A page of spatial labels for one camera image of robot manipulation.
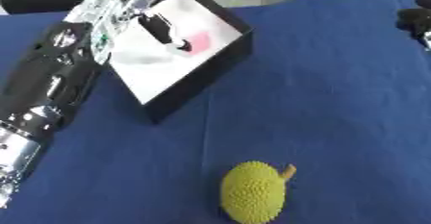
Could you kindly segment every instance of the black object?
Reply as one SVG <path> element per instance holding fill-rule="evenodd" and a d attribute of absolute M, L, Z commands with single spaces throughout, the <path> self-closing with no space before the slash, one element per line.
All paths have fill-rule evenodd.
<path fill-rule="evenodd" d="M 18 63 L 0 92 L 0 120 L 26 131 L 37 142 L 49 141 L 70 124 L 103 69 L 91 54 L 91 32 L 89 23 L 64 21 L 49 29 Z M 75 42 L 64 44 L 61 35 L 74 36 Z M 25 120 L 25 114 L 37 107 L 44 107 L 45 115 L 35 113 Z"/>
<path fill-rule="evenodd" d="M 162 44 L 169 44 L 176 41 L 171 37 L 171 31 L 174 30 L 172 27 L 174 26 L 159 13 L 152 17 L 142 15 L 139 18 L 139 24 Z M 189 42 L 181 38 L 176 39 L 183 41 L 182 45 L 177 45 L 177 49 L 186 52 L 190 52 L 192 50 L 191 44 Z"/>
<path fill-rule="evenodd" d="M 431 31 L 431 0 L 416 0 L 416 3 L 422 8 L 398 11 L 396 26 L 409 31 L 414 39 L 425 44 L 424 34 Z"/>
<path fill-rule="evenodd" d="M 415 0 L 417 5 L 431 10 L 431 0 Z"/>
<path fill-rule="evenodd" d="M 8 13 L 65 12 L 84 0 L 0 0 Z"/>
<path fill-rule="evenodd" d="M 213 0 L 195 1 L 229 23 L 242 33 L 242 37 L 239 37 L 211 59 L 194 69 L 185 78 L 145 104 L 143 106 L 144 111 L 155 123 L 162 122 L 168 115 L 177 111 L 235 64 L 245 60 L 252 52 L 253 31 L 247 24 Z"/>

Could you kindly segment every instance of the table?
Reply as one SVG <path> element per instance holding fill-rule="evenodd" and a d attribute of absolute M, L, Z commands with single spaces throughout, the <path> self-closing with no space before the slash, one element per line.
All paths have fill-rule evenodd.
<path fill-rule="evenodd" d="M 413 0 L 297 0 L 235 10 L 255 53 L 150 125 L 106 72 L 0 213 L 5 224 L 230 223 L 238 162 L 298 167 L 274 223 L 431 220 L 429 53 L 394 27 Z M 60 13 L 0 17 L 0 76 Z"/>

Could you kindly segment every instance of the robotic hand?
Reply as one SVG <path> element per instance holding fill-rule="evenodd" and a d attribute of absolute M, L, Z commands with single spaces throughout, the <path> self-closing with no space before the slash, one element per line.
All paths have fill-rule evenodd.
<path fill-rule="evenodd" d="M 0 208 L 53 135 L 72 122 L 109 61 L 114 39 L 160 1 L 85 0 L 29 49 L 0 90 Z"/>
<path fill-rule="evenodd" d="M 416 0 L 416 3 L 421 8 L 398 12 L 397 26 L 431 50 L 431 0 Z"/>

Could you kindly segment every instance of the fruit stem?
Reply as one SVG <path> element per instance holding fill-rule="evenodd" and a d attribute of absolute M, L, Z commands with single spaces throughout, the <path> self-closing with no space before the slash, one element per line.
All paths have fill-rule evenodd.
<path fill-rule="evenodd" d="M 288 168 L 281 174 L 281 177 L 288 182 L 293 175 L 296 173 L 296 167 L 293 164 L 289 164 Z"/>

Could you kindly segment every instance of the toy durian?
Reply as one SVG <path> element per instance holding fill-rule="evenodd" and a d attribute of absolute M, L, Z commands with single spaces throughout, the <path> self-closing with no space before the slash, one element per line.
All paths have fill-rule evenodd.
<path fill-rule="evenodd" d="M 286 182 L 296 167 L 279 174 L 264 162 L 243 162 L 221 183 L 221 207 L 242 224 L 261 224 L 275 219 L 285 202 Z"/>

